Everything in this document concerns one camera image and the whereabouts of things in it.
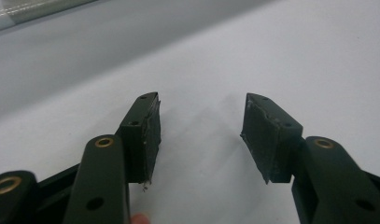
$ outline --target mounting hole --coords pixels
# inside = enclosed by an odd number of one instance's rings
[[[90,211],[94,211],[96,209],[99,209],[104,203],[105,200],[103,200],[103,198],[100,197],[91,199],[87,202],[87,209]]]
[[[18,176],[9,176],[0,180],[0,194],[5,194],[12,191],[21,183],[21,178]]]
[[[356,200],[356,204],[358,205],[358,207],[364,209],[364,210],[367,210],[367,211],[375,211],[375,207],[368,201],[366,200],[362,200],[362,199],[358,199]]]
[[[114,140],[112,138],[101,138],[96,141],[95,145],[97,147],[109,147],[113,145]]]
[[[318,147],[333,148],[334,144],[327,139],[318,138],[315,140],[315,144]]]

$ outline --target hole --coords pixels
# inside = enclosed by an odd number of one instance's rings
[[[95,145],[97,147],[109,147],[113,145],[114,140],[112,138],[101,138],[96,141]]]
[[[358,207],[360,207],[364,210],[375,211],[375,207],[371,203],[369,203],[368,201],[358,199],[358,200],[356,200],[356,204],[358,205]]]
[[[326,139],[321,139],[318,138],[315,140],[315,144],[319,147],[324,147],[324,148],[333,148],[334,144]]]
[[[87,202],[87,209],[90,211],[94,211],[96,209],[99,209],[104,203],[105,200],[103,200],[103,198],[94,198]]]
[[[18,176],[9,176],[0,180],[0,194],[5,194],[12,191],[21,183],[21,178]]]

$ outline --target white table surface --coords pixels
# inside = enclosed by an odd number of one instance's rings
[[[0,32],[0,174],[43,180],[158,91],[153,223],[299,223],[290,184],[265,185],[241,132],[270,97],[380,175],[380,1],[109,0]]]

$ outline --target brass insert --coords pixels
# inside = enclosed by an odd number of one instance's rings
[[[12,191],[21,183],[21,178],[18,176],[9,176],[0,180],[0,194],[5,194]]]
[[[96,141],[95,145],[97,147],[109,147],[113,145],[114,140],[112,138],[101,138]]]
[[[324,147],[324,148],[333,148],[334,147],[334,144],[331,141],[329,141],[327,139],[323,139],[323,138],[316,139],[315,144],[318,147]]]

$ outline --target finger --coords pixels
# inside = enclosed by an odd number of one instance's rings
[[[148,217],[145,214],[136,214],[131,218],[132,224],[150,224]]]

